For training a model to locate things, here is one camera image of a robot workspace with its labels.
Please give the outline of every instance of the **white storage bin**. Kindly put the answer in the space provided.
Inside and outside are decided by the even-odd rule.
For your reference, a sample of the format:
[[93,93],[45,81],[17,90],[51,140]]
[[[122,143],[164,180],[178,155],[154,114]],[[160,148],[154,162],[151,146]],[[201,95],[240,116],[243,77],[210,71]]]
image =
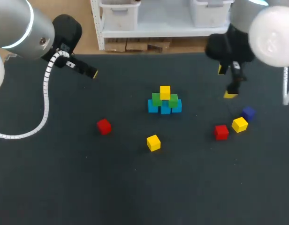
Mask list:
[[135,30],[140,2],[124,5],[100,3],[105,15],[105,25],[109,30]]
[[191,0],[191,14],[195,27],[222,27],[227,23],[234,0]]

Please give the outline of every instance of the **blue block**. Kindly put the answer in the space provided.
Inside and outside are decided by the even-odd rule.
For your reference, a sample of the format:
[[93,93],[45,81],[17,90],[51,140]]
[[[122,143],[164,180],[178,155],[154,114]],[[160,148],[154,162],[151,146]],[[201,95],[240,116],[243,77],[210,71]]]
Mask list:
[[149,113],[158,113],[158,106],[153,106],[152,99],[149,99],[148,101],[148,109]]
[[182,101],[178,99],[178,107],[172,108],[172,113],[181,113],[182,112]]
[[168,107],[168,101],[162,101],[161,114],[171,114],[171,108]]
[[256,113],[256,111],[255,111],[253,108],[251,108],[251,107],[245,107],[245,108],[243,109],[243,112],[242,112],[241,116],[242,116],[247,122],[250,122],[250,121],[254,118],[255,113]]

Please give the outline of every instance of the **red cube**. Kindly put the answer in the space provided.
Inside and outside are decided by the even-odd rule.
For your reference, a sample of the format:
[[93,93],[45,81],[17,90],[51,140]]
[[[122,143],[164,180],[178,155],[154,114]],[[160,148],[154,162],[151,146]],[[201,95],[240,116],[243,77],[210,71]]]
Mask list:
[[227,140],[229,131],[226,125],[215,126],[214,135],[216,140]]
[[107,135],[111,132],[111,124],[106,119],[97,122],[97,126],[102,135]]

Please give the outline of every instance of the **green cube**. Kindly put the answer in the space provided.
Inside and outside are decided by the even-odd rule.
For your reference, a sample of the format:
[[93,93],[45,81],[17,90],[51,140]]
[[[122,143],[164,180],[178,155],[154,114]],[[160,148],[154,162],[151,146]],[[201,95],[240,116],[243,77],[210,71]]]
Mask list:
[[171,95],[171,99],[168,101],[168,106],[170,108],[178,107],[178,95]]
[[162,106],[162,100],[160,100],[159,93],[152,93],[153,106]]

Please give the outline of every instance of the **yellow block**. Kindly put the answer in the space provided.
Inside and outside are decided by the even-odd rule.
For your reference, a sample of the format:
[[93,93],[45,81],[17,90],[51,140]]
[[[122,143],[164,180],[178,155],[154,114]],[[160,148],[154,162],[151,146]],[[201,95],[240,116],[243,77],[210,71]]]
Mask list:
[[233,120],[232,128],[237,133],[245,131],[247,127],[248,127],[248,122],[243,117]]
[[225,91],[224,98],[234,98],[237,94],[228,94],[228,91]]
[[153,135],[146,139],[146,144],[148,145],[151,151],[156,151],[161,148],[161,142],[157,135]]
[[170,100],[170,99],[171,99],[171,87],[160,86],[160,100]]

